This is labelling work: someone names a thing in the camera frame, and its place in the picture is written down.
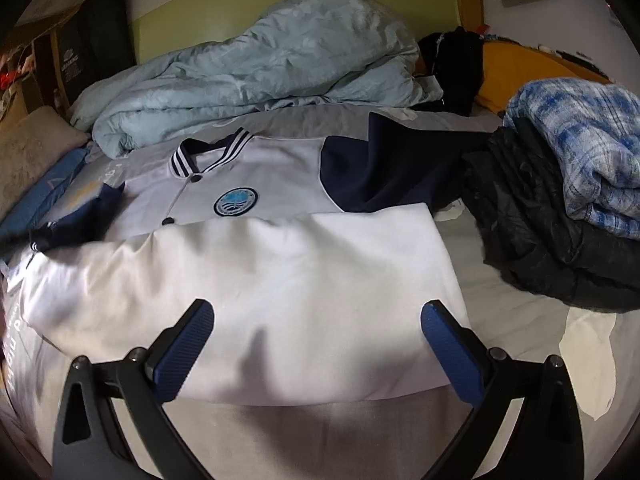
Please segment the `white navy varsity jacket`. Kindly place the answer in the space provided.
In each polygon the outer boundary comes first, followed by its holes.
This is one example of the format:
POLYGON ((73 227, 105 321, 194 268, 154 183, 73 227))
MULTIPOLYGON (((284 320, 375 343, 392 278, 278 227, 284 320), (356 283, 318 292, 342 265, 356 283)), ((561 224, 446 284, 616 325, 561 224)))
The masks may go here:
POLYGON ((309 405, 444 386, 420 314, 434 299, 468 314, 436 214, 486 139, 373 113, 364 139, 242 128, 158 148, 24 241, 4 348, 42 339, 111 361, 201 299, 189 398, 309 405))

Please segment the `grey printed bed sheet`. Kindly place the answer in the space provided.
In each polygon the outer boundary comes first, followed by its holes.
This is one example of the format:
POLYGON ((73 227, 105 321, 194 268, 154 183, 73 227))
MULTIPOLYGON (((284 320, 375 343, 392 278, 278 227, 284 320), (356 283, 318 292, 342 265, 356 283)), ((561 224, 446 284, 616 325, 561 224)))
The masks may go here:
MULTIPOLYGON (((639 315, 573 310, 521 292, 486 266, 469 214, 439 227, 474 330, 488 346, 540 361, 564 335, 612 353, 600 377, 616 380, 608 411, 584 416, 586 475, 611 472, 618 450, 639 437, 639 315)), ((6 308, 1 414, 40 474, 50 471, 58 404, 70 361, 6 308)), ((241 408, 177 400, 168 414, 218 479, 416 479, 436 460, 468 410, 442 387, 404 398, 313 408, 241 408)))

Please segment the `black garment pile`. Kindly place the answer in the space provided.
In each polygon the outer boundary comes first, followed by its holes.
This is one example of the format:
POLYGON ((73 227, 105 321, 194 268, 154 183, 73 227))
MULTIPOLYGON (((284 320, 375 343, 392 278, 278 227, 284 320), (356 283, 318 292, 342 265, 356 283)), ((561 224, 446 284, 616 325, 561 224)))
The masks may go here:
MULTIPOLYGON (((440 110, 466 115, 480 105, 486 41, 506 40, 456 29, 420 41, 418 71, 442 87, 440 110)), ((636 310, 639 237, 570 218, 558 158, 529 120, 509 127, 505 114, 493 132, 455 131, 435 146, 445 165, 440 185, 474 217, 485 261, 526 292, 600 312, 636 310)))

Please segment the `blue folded garment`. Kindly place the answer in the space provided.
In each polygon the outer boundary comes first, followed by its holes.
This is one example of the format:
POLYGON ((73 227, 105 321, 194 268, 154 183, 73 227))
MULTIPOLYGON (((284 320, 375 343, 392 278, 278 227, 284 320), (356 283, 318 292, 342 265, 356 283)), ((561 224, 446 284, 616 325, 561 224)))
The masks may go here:
POLYGON ((1 260, 8 262, 23 244, 46 248, 50 229, 44 217, 85 166, 88 148, 74 148, 56 162, 20 198, 1 221, 1 260))

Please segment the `beige patterned pillow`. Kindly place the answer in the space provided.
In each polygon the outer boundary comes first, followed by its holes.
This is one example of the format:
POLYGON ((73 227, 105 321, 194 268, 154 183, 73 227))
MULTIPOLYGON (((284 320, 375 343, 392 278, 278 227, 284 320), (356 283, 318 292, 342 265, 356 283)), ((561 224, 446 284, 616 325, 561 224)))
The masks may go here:
POLYGON ((1 219, 63 156, 88 142, 52 107, 42 106, 1 133, 1 219))

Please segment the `blue plaid shirt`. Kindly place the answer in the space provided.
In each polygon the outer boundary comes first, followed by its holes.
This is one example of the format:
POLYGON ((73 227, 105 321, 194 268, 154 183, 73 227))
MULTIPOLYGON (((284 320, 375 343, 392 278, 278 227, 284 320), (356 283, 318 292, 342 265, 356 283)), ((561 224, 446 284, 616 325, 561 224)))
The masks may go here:
POLYGON ((527 119, 558 158, 565 209, 616 236, 639 237, 639 98, 618 84, 578 78, 529 81, 503 123, 527 119))

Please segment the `orange cloth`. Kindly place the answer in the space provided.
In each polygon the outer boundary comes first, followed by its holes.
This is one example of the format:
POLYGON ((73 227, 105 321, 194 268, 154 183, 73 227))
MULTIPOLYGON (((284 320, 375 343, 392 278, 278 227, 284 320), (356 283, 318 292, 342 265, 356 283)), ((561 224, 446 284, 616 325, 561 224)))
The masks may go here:
POLYGON ((506 41, 483 44, 483 83, 476 102, 499 115, 529 81, 568 77, 609 84, 610 78, 554 53, 506 41))

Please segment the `black box with logo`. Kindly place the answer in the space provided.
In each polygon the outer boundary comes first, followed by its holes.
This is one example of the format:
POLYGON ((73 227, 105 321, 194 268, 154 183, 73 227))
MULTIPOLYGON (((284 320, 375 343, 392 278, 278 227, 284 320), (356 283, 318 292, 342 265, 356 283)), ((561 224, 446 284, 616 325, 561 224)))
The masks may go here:
POLYGON ((136 65, 126 0, 86 0, 55 36, 68 105, 95 82, 136 65))

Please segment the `pale green quilt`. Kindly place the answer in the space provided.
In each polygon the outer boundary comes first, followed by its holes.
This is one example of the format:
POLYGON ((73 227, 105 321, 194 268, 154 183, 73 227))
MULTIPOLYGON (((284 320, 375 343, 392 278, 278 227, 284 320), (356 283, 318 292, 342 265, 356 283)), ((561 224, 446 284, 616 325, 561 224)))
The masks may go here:
POLYGON ((162 54, 92 84, 70 124, 109 158, 217 120, 283 107, 412 107, 442 98, 414 72, 413 32, 374 0, 284 0, 241 35, 162 54))

